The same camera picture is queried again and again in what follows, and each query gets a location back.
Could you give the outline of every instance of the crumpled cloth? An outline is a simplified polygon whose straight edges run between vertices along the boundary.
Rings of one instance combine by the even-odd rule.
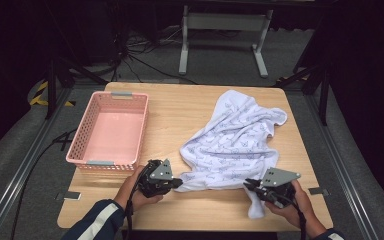
[[[279,108],[261,107],[253,97],[235,90],[225,92],[207,125],[180,148],[191,171],[181,173],[183,184],[175,191],[244,188],[252,202],[248,216],[263,217],[263,202],[243,183],[246,178],[261,179],[276,166],[279,153],[267,146],[267,138],[286,120]]]

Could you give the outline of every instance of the gray carpet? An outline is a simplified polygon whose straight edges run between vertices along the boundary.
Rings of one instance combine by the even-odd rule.
[[[194,81],[208,85],[236,86],[271,86],[279,77],[292,75],[300,54],[312,31],[270,31],[263,47],[263,57],[269,72],[267,79],[259,76],[254,56],[250,51],[251,40],[258,36],[249,33],[197,32],[190,40],[188,70],[185,76],[177,74],[181,41],[179,37],[164,47],[149,53],[133,55],[155,69],[133,59],[126,59],[117,71],[118,81],[138,82],[152,81],[165,83],[191,84]],[[96,70],[105,66],[90,68]],[[102,76],[110,80],[112,73]],[[329,95],[327,121],[328,127],[322,127],[318,119],[312,115],[310,101],[314,96],[303,96],[292,88],[299,87],[294,83],[287,87],[286,93],[302,135],[305,147],[316,172],[321,187],[331,194],[326,202],[335,228],[341,230],[347,239],[384,239],[384,193],[373,178],[355,145],[332,92]],[[62,107],[51,120],[44,120],[46,107],[32,106],[32,109],[18,121],[0,142],[0,200],[7,191],[19,166],[26,161],[26,156],[34,155],[32,146],[44,149],[57,136],[76,128],[79,124],[86,104],[94,90],[102,90],[104,86],[96,85],[88,79],[78,79],[77,84],[68,92],[68,100],[75,101],[74,107]],[[65,90],[59,89],[63,96]],[[364,227],[357,220],[357,215],[350,205],[346,189],[339,180],[335,170],[334,159],[329,144],[323,137],[323,131],[330,133],[335,146],[344,161],[352,183],[360,196],[370,223],[377,237],[369,238]],[[62,202],[55,196],[67,190],[74,166],[65,161],[68,146],[61,149],[58,143],[49,148],[39,159],[27,183],[23,196],[20,215],[17,219],[15,239],[59,239],[65,229],[57,225],[58,213]],[[18,199],[11,202],[8,213],[4,212],[0,222],[0,239],[10,239],[12,224]],[[299,232],[278,233],[279,239],[299,239]]]

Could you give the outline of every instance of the hand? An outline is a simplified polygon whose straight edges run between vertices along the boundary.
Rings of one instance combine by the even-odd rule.
[[[142,172],[143,168],[144,166],[140,165],[131,176],[126,178],[114,198],[114,201],[120,204],[120,206],[123,207],[124,210],[126,210],[127,200],[129,199],[132,188],[134,187],[135,182],[139,174]],[[157,195],[154,197],[147,198],[140,191],[135,191],[132,197],[133,210],[137,211],[144,205],[157,203],[162,199],[163,195]]]
[[[297,202],[297,205],[301,212],[304,214],[305,219],[307,220],[307,235],[310,238],[317,237],[318,235],[324,233],[326,231],[326,228],[316,217],[316,214],[313,210],[313,206],[311,205],[310,198],[308,198],[307,193],[302,190],[299,182],[297,180],[293,180],[291,183],[295,188],[295,200]],[[268,209],[270,209],[272,213],[286,218],[286,220],[295,227],[300,227],[298,211],[294,208],[294,206],[289,205],[285,208],[280,209],[270,202],[265,202],[265,205]]]

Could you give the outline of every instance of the wooden table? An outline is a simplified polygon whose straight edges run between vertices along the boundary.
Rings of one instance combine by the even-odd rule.
[[[253,96],[263,107],[278,107],[288,114],[268,145],[279,151],[277,167],[301,173],[302,187],[318,187],[318,182],[298,131],[294,116],[283,90],[277,88],[202,86],[179,84],[109,83],[107,91],[132,91],[149,94],[149,115],[140,157],[140,164],[149,159],[170,159],[173,174],[178,177],[190,171],[179,149],[211,118],[220,95],[234,89]],[[79,201],[65,201],[58,225],[70,228],[92,205],[113,198],[125,175],[82,173],[76,170],[69,191],[82,193]],[[333,223],[322,195],[310,195],[316,215],[326,227]],[[198,231],[298,231],[284,218],[266,209],[266,216],[249,219],[251,201],[244,189],[205,190],[178,193],[171,191],[156,204],[145,206],[133,216],[137,230],[198,230]]]

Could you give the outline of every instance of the sleeve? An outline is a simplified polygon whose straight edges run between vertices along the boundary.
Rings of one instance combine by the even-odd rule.
[[[333,228],[329,228],[326,232],[313,238],[313,240],[344,240],[344,239],[345,239],[344,234]]]
[[[124,210],[113,200],[101,200],[62,237],[66,239],[114,239],[124,223]]]

